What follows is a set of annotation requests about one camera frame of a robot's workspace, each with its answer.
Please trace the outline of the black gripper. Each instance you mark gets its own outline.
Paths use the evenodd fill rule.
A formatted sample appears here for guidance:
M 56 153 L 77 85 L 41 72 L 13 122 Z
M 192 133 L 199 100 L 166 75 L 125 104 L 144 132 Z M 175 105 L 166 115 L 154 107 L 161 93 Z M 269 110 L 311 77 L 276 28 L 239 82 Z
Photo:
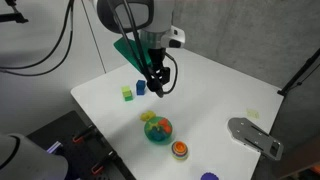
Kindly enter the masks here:
M 153 88 L 156 88 L 156 94 L 160 97 L 164 97 L 164 91 L 162 85 L 167 84 L 170 81 L 170 68 L 163 65 L 166 49 L 149 49 L 148 55 L 152 62 L 150 74 L 152 80 L 147 84 L 148 89 L 154 92 Z

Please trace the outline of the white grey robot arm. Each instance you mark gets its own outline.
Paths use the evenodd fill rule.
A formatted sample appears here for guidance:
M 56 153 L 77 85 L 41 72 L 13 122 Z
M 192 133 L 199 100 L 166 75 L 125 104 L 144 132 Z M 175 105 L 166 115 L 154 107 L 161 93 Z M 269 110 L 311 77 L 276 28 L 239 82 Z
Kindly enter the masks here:
M 175 0 L 92 0 L 99 21 L 121 34 L 116 50 L 146 79 L 160 98 L 175 88 L 176 60 L 168 48 L 183 48 L 185 32 L 172 23 Z

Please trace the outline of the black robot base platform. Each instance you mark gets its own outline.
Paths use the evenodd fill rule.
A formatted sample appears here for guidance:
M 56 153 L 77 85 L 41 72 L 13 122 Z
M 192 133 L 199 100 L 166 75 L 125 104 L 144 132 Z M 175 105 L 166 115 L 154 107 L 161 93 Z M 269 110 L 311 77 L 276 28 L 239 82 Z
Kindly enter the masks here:
M 68 161 L 66 180 L 136 180 L 120 154 L 93 125 L 86 125 L 75 111 L 32 132 L 28 138 L 44 150 L 54 143 L 56 154 Z

